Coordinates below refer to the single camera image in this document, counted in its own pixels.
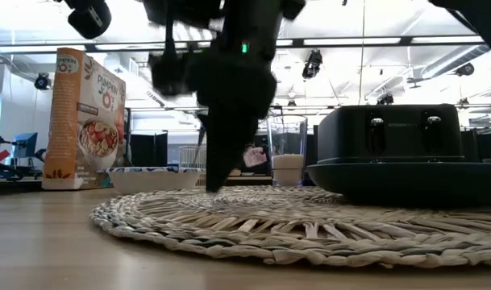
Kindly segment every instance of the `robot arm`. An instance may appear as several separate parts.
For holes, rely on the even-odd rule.
[[[87,39],[109,26],[104,0],[65,0],[74,9],[69,23]],[[460,11],[491,47],[491,0],[430,0]],[[152,82],[164,96],[197,92],[209,108],[200,116],[207,133],[206,189],[217,192],[253,139],[258,119],[265,118],[277,82],[270,72],[281,19],[295,19],[306,0],[143,0],[150,21],[166,26],[165,51],[151,56]],[[210,20],[224,18],[202,53],[178,56],[173,22],[208,28]]]

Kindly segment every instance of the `fluorescent light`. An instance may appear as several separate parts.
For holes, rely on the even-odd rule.
[[[140,44],[140,43],[127,43],[127,44],[99,44],[95,45],[96,49],[99,51],[120,51],[120,50],[155,50],[164,49],[164,43],[155,44]],[[175,43],[175,48],[187,48],[186,43]]]
[[[134,112],[164,112],[164,111],[166,111],[164,108],[157,108],[157,107],[156,108],[154,108],[154,107],[150,107],[150,108],[143,108],[143,107],[141,107],[141,108],[134,108],[134,107],[129,106],[128,105],[128,102],[132,102],[132,101],[126,101],[125,102],[125,107],[131,108],[132,109],[132,111],[131,111],[132,113],[134,113]]]
[[[293,40],[291,40],[291,39],[279,39],[276,42],[277,46],[290,46],[292,44],[293,44]]]
[[[208,48],[211,45],[210,41],[199,41],[198,46],[200,48]]]
[[[95,42],[94,40],[76,39],[76,40],[45,40],[44,43],[45,44],[94,44]]]
[[[61,46],[3,46],[0,47],[0,52],[56,52],[57,48],[73,48],[84,51],[83,45],[61,45]]]
[[[412,44],[453,44],[453,43],[472,43],[484,42],[477,35],[473,36],[440,36],[440,37],[415,37],[412,39]]]
[[[398,44],[399,37],[375,37],[354,39],[306,39],[304,45],[361,45],[361,44]]]
[[[306,39],[304,45],[354,45],[361,44],[361,39]]]
[[[283,110],[325,110],[327,106],[283,106]]]
[[[167,107],[165,109],[166,110],[179,110],[179,111],[184,111],[184,110],[204,110],[204,108],[199,108],[199,107],[169,107],[169,108]]]
[[[401,38],[399,37],[387,37],[387,38],[367,38],[365,44],[399,44]]]

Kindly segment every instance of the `ceiling light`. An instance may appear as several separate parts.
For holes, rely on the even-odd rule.
[[[150,44],[137,44],[137,43],[125,43],[125,44],[99,44],[95,45],[99,51],[120,51],[120,50],[157,50],[164,49],[164,43],[150,43]],[[187,48],[186,43],[175,43],[175,48]]]
[[[372,37],[351,39],[306,39],[304,45],[361,45],[361,44],[398,44],[399,37]]]
[[[366,38],[364,44],[399,44],[401,38],[399,37],[387,37],[387,38]]]
[[[276,41],[277,46],[290,46],[293,44],[293,40],[291,39],[279,39]]]
[[[44,44],[94,44],[94,40],[77,39],[77,40],[45,40]]]
[[[284,106],[283,109],[292,109],[289,108],[288,106]],[[327,109],[327,106],[298,106],[298,110],[325,110]]]
[[[412,44],[453,44],[453,43],[484,43],[477,35],[473,36],[440,36],[440,37],[414,37]]]
[[[199,41],[197,44],[200,48],[208,48],[211,45],[211,42],[210,41]]]
[[[32,53],[32,52],[56,52],[58,48],[73,48],[80,51],[84,51],[85,47],[83,45],[60,45],[60,46],[5,46],[0,47],[0,52],[6,53]]]

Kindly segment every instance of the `black toaster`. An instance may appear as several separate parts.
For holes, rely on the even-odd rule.
[[[453,105],[344,106],[318,127],[318,164],[463,160]]]

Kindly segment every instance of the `wire rack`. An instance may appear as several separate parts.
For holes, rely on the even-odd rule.
[[[201,168],[197,186],[206,186],[206,147],[184,146],[179,148],[179,166],[182,168]]]

